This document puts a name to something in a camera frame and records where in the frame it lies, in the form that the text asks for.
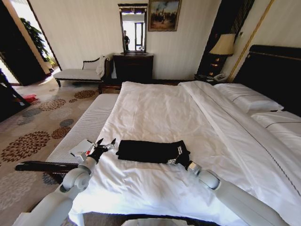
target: pillow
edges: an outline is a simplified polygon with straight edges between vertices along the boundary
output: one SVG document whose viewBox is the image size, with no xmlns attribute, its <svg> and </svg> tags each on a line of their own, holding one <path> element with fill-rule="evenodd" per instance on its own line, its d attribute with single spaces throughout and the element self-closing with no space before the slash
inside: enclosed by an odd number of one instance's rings
<svg viewBox="0 0 301 226">
<path fill-rule="evenodd" d="M 257 113 L 251 116 L 284 143 L 301 160 L 301 118 L 290 112 Z"/>
<path fill-rule="evenodd" d="M 97 67 L 96 67 L 96 73 L 98 75 L 104 74 L 103 72 L 104 72 L 104 62 L 105 62 L 105 59 L 106 59 L 105 56 L 101 56 L 99 58 L 99 63 L 97 65 Z"/>
<path fill-rule="evenodd" d="M 100 57 L 92 61 L 84 61 L 83 70 L 96 70 L 97 66 L 100 64 Z"/>
<path fill-rule="evenodd" d="M 278 111 L 283 106 L 242 84 L 223 83 L 214 86 L 245 113 L 249 111 Z"/>
</svg>

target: painting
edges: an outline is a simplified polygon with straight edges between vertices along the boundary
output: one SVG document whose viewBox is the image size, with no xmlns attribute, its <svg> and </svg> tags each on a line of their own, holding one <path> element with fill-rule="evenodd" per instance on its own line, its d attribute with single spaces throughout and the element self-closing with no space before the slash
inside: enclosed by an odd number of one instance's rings
<svg viewBox="0 0 301 226">
<path fill-rule="evenodd" d="M 175 32 L 182 0 L 149 0 L 149 32 Z"/>
</svg>

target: carpet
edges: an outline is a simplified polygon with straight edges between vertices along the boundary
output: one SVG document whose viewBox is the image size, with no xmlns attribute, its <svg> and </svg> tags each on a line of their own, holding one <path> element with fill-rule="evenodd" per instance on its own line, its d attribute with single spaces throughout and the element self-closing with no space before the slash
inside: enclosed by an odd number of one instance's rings
<svg viewBox="0 0 301 226">
<path fill-rule="evenodd" d="M 48 174 L 15 171 L 16 164 L 45 161 L 98 96 L 95 83 L 62 81 L 59 88 L 53 77 L 14 89 L 22 96 L 35 94 L 38 100 L 0 123 L 2 226 L 12 225 L 21 212 L 32 209 L 58 186 Z M 66 220 L 64 225 L 72 223 Z"/>
</svg>

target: black headboard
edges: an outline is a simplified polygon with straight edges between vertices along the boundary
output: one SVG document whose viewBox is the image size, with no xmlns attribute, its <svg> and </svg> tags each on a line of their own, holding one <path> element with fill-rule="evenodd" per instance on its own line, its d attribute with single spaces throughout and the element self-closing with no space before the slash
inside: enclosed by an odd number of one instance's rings
<svg viewBox="0 0 301 226">
<path fill-rule="evenodd" d="M 301 48 L 253 45 L 234 83 L 241 83 L 301 116 Z"/>
</svg>

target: black cloth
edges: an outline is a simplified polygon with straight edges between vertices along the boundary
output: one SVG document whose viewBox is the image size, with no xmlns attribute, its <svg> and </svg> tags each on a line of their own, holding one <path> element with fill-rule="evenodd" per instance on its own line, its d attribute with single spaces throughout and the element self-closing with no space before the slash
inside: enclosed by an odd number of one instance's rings
<svg viewBox="0 0 301 226">
<path fill-rule="evenodd" d="M 121 140 L 116 155 L 118 159 L 151 162 L 151 163 L 180 163 L 186 166 L 189 154 L 184 141 L 174 143 L 154 143 L 149 141 Z"/>
<path fill-rule="evenodd" d="M 127 37 L 127 36 L 125 36 L 124 37 L 124 43 L 125 43 L 125 46 L 126 46 L 126 50 L 128 50 L 128 44 L 129 44 L 129 42 L 130 42 L 130 38 Z"/>
</svg>

